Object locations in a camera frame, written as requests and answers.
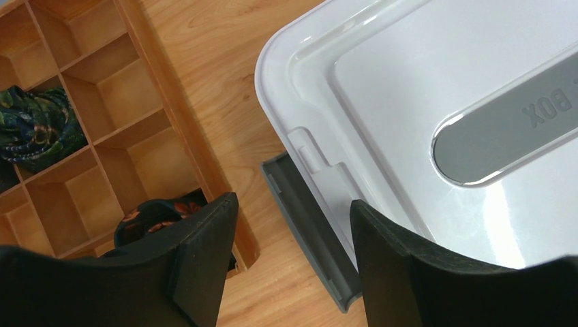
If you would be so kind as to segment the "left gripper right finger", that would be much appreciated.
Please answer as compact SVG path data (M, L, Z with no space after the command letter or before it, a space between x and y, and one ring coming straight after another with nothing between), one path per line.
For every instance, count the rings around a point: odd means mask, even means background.
M441 247L362 200L350 223L370 326L576 326L577 257L506 268Z

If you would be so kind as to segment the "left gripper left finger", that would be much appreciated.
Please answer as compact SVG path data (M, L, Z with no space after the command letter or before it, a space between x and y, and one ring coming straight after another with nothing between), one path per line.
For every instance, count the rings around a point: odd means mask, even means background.
M239 216L235 193L100 257L1 247L2 326L214 326Z

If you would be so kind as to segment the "white plastic lid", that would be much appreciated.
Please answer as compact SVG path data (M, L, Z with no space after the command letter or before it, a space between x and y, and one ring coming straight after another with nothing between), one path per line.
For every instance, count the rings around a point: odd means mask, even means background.
M577 253L576 1L325 1L255 89L350 260L357 199L500 266Z

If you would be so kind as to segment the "pink plastic bin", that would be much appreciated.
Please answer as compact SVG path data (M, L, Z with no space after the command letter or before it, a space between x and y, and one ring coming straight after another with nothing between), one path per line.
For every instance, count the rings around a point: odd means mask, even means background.
M290 231L342 313L362 296L359 274L289 154L260 164Z

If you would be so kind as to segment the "wooden compartment tray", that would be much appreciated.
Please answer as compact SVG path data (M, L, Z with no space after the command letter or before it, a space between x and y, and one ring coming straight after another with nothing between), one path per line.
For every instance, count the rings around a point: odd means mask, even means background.
M59 259L112 248L139 204L231 191L138 1L1 4L1 88L61 87L86 144L1 173L1 244Z

